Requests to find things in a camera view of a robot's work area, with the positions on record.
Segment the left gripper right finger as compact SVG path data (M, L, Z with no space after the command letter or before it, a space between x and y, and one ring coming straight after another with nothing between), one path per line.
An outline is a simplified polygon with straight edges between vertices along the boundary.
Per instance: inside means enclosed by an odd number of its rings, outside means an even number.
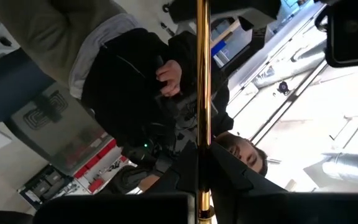
M285 189L247 167L217 143L210 147L210 188L218 224L263 224L268 199Z

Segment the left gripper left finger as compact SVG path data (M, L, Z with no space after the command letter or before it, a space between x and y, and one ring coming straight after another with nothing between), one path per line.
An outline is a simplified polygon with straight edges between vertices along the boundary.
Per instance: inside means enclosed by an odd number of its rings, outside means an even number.
M158 197L151 224L197 224L198 151L189 142L178 159L147 193Z

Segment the gold candlestick holder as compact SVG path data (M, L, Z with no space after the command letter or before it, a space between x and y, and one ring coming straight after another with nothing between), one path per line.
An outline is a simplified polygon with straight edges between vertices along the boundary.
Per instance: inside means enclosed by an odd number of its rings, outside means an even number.
M211 38L210 0L196 0L197 35L197 145L198 223L212 224L214 211L207 182L208 148L211 144Z

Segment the rack with red bins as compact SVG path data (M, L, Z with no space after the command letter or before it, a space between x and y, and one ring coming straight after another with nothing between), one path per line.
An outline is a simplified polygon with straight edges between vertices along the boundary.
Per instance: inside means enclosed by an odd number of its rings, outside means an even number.
M121 154L122 149L112 139L103 144L96 153L73 175L74 179L88 194L95 194L105 187L108 182L126 165L129 159Z

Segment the person's hand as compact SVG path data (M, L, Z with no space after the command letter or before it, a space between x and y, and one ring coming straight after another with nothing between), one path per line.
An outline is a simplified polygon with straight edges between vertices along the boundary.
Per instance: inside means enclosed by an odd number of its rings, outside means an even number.
M181 75L181 66L175 60L167 61L156 71L157 80L165 82L160 90L163 96L174 96L180 92Z

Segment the person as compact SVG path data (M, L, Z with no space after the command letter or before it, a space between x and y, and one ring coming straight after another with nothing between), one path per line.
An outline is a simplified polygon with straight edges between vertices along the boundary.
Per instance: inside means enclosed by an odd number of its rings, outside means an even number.
M180 92L163 96L165 82L156 71L169 60L181 66ZM196 143L196 84L196 36L190 32L163 42L136 28L100 47L81 102L131 161L106 186L108 192L148 190L187 143Z
M0 22L77 99L100 47L140 27L113 0L0 0Z

